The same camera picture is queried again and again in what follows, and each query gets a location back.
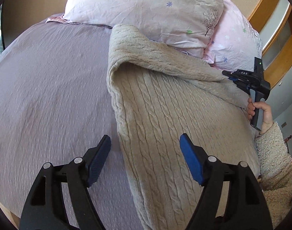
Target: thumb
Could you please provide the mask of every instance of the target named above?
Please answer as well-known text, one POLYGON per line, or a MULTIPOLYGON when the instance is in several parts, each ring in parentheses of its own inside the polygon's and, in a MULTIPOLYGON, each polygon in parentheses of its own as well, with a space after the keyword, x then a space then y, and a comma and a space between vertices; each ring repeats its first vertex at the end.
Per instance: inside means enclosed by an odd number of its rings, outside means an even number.
POLYGON ((257 109, 262 109, 262 110, 264 110, 265 112, 271 110, 271 107, 270 107, 267 103, 262 102, 262 101, 260 101, 260 102, 255 102, 255 103, 253 103, 253 105, 254 105, 254 107, 256 107, 257 109))

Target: silver screw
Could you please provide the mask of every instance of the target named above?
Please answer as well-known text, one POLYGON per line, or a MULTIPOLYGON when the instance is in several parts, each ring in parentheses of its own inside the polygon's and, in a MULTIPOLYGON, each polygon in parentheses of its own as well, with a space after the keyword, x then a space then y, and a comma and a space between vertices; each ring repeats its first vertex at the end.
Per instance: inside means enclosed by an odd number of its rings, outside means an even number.
POLYGON ((216 157, 215 156, 209 156, 208 160, 212 163, 216 162, 216 157))
POLYGON ((81 163, 82 162, 82 157, 76 157, 75 159, 74 159, 74 163, 81 163))
POLYGON ((247 162, 245 161, 241 161, 240 162, 240 165, 243 167, 243 168, 246 168, 248 166, 247 162))
POLYGON ((50 166, 51 166, 51 163, 45 163, 43 165, 44 169, 48 169, 48 168, 50 168, 50 166))

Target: human hand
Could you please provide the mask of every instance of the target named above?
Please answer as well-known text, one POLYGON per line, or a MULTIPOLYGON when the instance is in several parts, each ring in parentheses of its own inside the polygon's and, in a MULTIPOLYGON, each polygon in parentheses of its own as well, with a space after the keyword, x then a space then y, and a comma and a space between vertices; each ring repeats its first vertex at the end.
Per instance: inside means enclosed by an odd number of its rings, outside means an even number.
POLYGON ((255 115, 255 109, 262 109, 263 110, 263 123, 262 123, 262 129, 260 131, 260 134, 264 134, 268 131, 269 128, 273 125, 273 117, 272 117, 272 111, 271 107, 265 103, 265 102, 256 102, 252 103, 252 99, 248 99, 248 105, 247 105, 247 113, 248 113, 248 120, 250 121, 252 117, 255 115))

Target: pillowcase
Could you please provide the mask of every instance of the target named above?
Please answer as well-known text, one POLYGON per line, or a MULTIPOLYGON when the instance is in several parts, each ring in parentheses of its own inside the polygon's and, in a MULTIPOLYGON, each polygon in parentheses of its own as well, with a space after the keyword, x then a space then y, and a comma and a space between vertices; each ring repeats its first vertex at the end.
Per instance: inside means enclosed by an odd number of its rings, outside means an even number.
POLYGON ((231 0, 224 0, 224 11, 215 27, 203 59, 226 71, 254 70, 254 57, 261 58, 259 34, 231 0))
POLYGON ((202 58, 223 0, 67 0, 70 23, 134 25, 150 40, 202 58))

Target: bed sheet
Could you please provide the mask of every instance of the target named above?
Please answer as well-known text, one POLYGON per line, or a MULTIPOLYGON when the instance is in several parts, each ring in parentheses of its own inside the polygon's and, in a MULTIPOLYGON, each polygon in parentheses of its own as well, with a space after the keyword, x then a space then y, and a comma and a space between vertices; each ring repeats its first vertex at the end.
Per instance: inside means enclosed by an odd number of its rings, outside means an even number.
MULTIPOLYGON (((45 21, 0 56, 0 202, 20 217, 45 162, 66 164, 108 134, 112 149, 90 196, 106 229, 143 229, 106 85, 110 29, 45 21)), ((66 187, 64 200, 76 226, 66 187)))

